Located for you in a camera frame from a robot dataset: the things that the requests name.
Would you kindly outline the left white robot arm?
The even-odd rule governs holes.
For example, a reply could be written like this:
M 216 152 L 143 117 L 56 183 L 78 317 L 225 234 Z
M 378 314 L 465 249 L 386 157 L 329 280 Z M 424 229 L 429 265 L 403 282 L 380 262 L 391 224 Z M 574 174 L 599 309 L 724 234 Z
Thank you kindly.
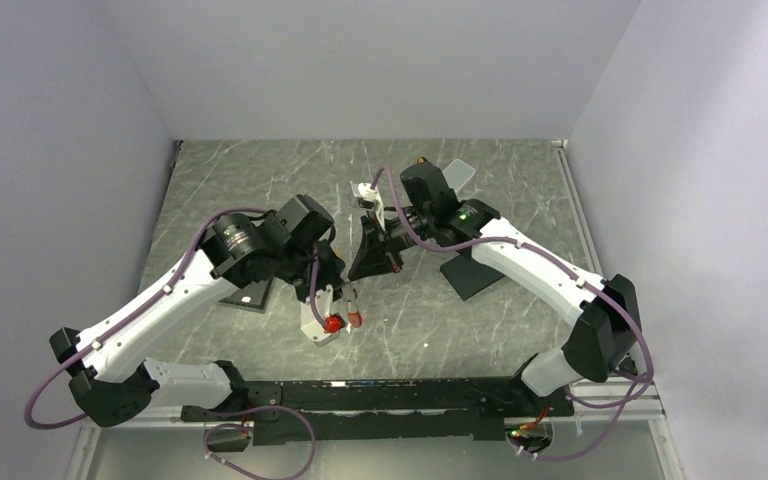
M 307 195 L 277 210 L 213 214 L 182 258 L 146 291 L 90 328 L 52 335 L 52 350 L 69 373 L 82 415 L 101 427 L 161 406 L 197 407 L 224 420 L 239 417 L 249 390 L 233 363 L 175 364 L 153 359 L 152 351 L 195 312 L 273 279 L 294 287 L 301 331 L 314 344 L 360 326 L 355 290 L 332 248 L 334 235 L 333 218 Z

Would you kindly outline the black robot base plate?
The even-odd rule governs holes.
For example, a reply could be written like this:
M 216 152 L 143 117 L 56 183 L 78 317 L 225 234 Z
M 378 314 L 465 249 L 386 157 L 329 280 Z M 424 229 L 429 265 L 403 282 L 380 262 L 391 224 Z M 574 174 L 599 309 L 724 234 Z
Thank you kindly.
M 248 397 L 217 412 L 185 406 L 185 423 L 248 419 L 256 446 L 306 441 L 470 437 L 496 441 L 518 419 L 570 417 L 563 390 L 539 400 L 515 393 L 506 377 L 253 381 Z

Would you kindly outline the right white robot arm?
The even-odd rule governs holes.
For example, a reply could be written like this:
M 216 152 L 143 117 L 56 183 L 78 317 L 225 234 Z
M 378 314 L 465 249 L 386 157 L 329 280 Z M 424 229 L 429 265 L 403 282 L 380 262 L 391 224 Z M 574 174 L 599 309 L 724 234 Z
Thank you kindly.
M 379 184 L 391 174 L 384 166 L 372 181 L 351 186 L 366 215 L 350 279 L 397 273 L 402 252 L 417 246 L 454 254 L 444 269 L 464 299 L 506 277 L 545 302 L 571 332 L 561 346 L 534 355 L 513 375 L 511 401 L 524 415 L 538 413 L 550 394 L 575 382 L 605 382 L 635 347 L 646 369 L 632 379 L 640 385 L 650 380 L 651 356 L 628 278 L 606 279 L 579 268 L 527 237 L 485 202 L 459 198 L 475 174 L 459 159 L 441 169 L 420 158 L 391 181 L 393 203 L 385 206 Z

